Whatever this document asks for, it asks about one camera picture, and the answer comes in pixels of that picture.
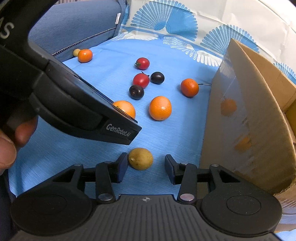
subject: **black handheld device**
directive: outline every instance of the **black handheld device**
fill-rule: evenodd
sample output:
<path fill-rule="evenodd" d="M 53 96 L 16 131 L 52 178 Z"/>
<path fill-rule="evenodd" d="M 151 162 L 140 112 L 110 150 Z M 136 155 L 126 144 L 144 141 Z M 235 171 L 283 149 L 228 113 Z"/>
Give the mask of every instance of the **black handheld device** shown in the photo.
<path fill-rule="evenodd" d="M 280 241 L 272 232 L 281 219 L 271 194 L 212 164 L 199 169 L 166 155 L 164 168 L 177 198 L 163 195 L 114 195 L 128 155 L 94 168 L 74 164 L 18 196 L 11 217 L 20 231 L 12 241 Z M 95 182 L 96 198 L 85 193 Z M 209 193 L 197 199 L 197 183 Z"/>
<path fill-rule="evenodd" d="M 129 145 L 141 130 L 83 78 L 28 40 L 56 0 L 0 3 L 0 128 L 11 134 L 36 115 L 72 136 Z"/>

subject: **cardboard box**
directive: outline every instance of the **cardboard box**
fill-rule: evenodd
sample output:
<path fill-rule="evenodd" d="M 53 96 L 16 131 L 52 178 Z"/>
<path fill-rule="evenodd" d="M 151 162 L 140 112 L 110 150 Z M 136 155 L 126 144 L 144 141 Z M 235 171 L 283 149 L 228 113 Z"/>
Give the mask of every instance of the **cardboard box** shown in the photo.
<path fill-rule="evenodd" d="M 296 86 L 231 39 L 212 81 L 200 168 L 217 163 L 275 195 L 296 228 Z"/>

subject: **zipper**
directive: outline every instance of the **zipper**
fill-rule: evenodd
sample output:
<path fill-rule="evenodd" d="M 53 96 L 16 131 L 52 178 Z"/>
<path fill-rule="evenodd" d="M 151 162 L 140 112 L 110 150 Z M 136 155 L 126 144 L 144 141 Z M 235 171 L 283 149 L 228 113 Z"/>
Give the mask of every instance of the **zipper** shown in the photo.
<path fill-rule="evenodd" d="M 64 52 L 65 50 L 67 50 L 67 49 L 69 49 L 69 48 L 72 48 L 73 46 L 75 46 L 75 45 L 77 45 L 77 44 L 80 44 L 80 43 L 82 43 L 82 42 L 84 42 L 84 41 L 86 41 L 86 40 L 89 40 L 89 39 L 91 39 L 91 38 L 93 38 L 93 37 L 96 37 L 96 36 L 98 36 L 98 35 L 100 35 L 100 34 L 104 34 L 104 33 L 108 32 L 108 31 L 110 31 L 110 30 L 113 30 L 113 29 L 115 29 L 115 28 L 116 28 L 116 27 L 114 27 L 114 28 L 110 28 L 110 29 L 107 29 L 107 30 L 105 30 L 105 31 L 103 31 L 103 32 L 100 32 L 100 33 L 94 34 L 94 35 L 92 35 L 92 36 L 89 36 L 89 37 L 87 37 L 86 39 L 80 40 L 80 41 L 78 41 L 78 42 L 76 42 L 76 43 L 74 43 L 74 44 L 71 44 L 71 45 L 69 45 L 69 46 L 67 46 L 67 47 L 65 47 L 65 48 L 63 48 L 63 49 L 61 49 L 61 50 L 59 50 L 59 51 L 53 53 L 52 56 L 56 56 L 56 55 L 60 54 L 61 52 Z"/>

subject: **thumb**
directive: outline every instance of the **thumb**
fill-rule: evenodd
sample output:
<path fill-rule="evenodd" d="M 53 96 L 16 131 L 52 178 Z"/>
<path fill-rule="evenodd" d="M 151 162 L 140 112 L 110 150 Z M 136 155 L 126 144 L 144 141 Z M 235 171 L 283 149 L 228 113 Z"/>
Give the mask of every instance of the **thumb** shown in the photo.
<path fill-rule="evenodd" d="M 7 169 L 11 167 L 16 159 L 16 156 L 17 150 L 14 143 L 3 133 L 2 130 L 0 130 L 0 169 Z"/>

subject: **finger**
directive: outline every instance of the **finger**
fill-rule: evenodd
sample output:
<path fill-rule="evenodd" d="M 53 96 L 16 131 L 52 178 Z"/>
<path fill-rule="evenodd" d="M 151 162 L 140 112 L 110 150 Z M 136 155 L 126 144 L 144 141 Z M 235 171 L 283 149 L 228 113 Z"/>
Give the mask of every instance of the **finger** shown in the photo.
<path fill-rule="evenodd" d="M 11 167 L 16 156 L 17 150 L 14 143 L 0 130 L 0 169 Z"/>
<path fill-rule="evenodd" d="M 23 147 L 28 143 L 30 137 L 33 135 L 37 128 L 38 116 L 34 117 L 25 123 L 20 124 L 15 129 L 15 144 L 18 148 Z"/>

